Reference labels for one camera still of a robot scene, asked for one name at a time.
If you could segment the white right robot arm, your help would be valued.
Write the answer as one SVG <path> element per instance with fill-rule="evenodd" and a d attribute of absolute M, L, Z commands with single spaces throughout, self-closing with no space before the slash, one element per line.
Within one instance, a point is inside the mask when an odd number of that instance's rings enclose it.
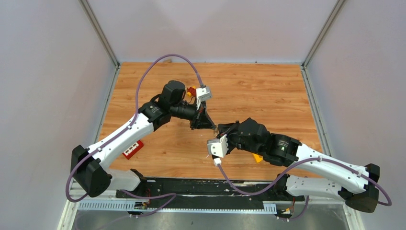
<path fill-rule="evenodd" d="M 207 142 L 215 165 L 238 149 L 257 154 L 271 165 L 299 168 L 320 176 L 305 179 L 282 172 L 272 185 L 279 200 L 289 196 L 320 196 L 344 201 L 350 208 L 365 213 L 373 213 L 378 206 L 380 167 L 376 164 L 361 166 L 337 160 L 297 139 L 271 133 L 252 118 L 219 124 L 218 130 L 216 138 Z"/>

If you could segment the large keyring with keys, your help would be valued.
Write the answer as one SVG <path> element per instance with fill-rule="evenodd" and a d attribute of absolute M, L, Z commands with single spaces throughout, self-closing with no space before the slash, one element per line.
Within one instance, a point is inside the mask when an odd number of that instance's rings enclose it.
<path fill-rule="evenodd" d="M 217 138 L 218 134 L 219 134 L 218 126 L 215 126 L 215 128 L 214 128 L 214 138 Z"/>

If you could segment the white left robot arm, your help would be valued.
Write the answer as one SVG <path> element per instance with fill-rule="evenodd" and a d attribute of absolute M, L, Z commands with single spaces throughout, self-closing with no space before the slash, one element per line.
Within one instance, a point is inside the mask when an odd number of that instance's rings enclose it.
<path fill-rule="evenodd" d="M 206 110 L 211 99 L 209 87 L 195 90 L 193 103 L 184 100 L 186 86 L 176 80 L 164 85 L 162 92 L 144 103 L 137 112 L 108 137 L 88 147 L 76 146 L 71 154 L 71 175 L 89 197 L 106 190 L 127 190 L 135 198 L 146 194 L 147 185 L 132 170 L 110 170 L 110 165 L 140 139 L 157 131 L 172 117 L 188 120 L 190 128 L 215 129 Z"/>

